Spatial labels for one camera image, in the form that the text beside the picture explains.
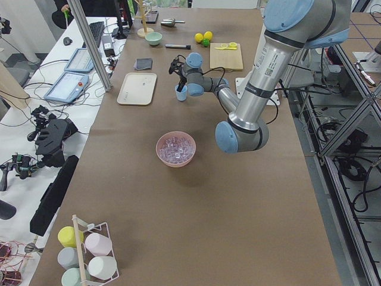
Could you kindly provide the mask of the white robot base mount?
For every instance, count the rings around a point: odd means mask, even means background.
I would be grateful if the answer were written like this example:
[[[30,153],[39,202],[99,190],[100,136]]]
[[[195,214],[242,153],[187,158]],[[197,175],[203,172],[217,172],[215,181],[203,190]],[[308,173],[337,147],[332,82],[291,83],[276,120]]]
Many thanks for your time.
[[[242,98],[247,82],[248,82],[248,79],[245,77],[235,78],[236,94],[239,99]],[[274,91],[272,93],[270,99],[267,101],[267,105],[276,105],[276,106],[280,105],[280,100],[279,100],[277,91]]]

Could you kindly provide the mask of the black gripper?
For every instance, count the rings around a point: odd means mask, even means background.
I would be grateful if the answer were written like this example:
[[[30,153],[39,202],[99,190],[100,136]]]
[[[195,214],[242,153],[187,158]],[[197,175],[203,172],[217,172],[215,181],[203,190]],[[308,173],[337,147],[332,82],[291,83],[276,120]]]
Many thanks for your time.
[[[177,74],[180,78],[177,91],[182,91],[185,83],[187,82],[186,76],[183,74],[183,66],[185,64],[184,61],[181,61],[180,58],[186,59],[183,55],[177,55],[174,60],[171,62],[168,73],[169,74]]]

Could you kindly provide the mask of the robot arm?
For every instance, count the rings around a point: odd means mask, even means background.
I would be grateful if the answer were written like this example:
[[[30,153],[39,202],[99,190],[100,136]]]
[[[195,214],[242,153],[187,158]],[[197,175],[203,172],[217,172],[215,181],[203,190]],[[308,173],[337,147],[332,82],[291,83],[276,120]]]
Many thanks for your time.
[[[203,58],[190,53],[184,62],[175,58],[169,73],[180,77],[178,91],[187,87],[190,96],[212,92],[228,113],[216,126],[218,147],[225,153],[259,150],[268,141],[261,119],[268,100],[290,62],[300,49],[325,48],[344,42],[349,35],[351,1],[268,1],[264,11],[263,48],[238,97],[223,78],[206,77]]]

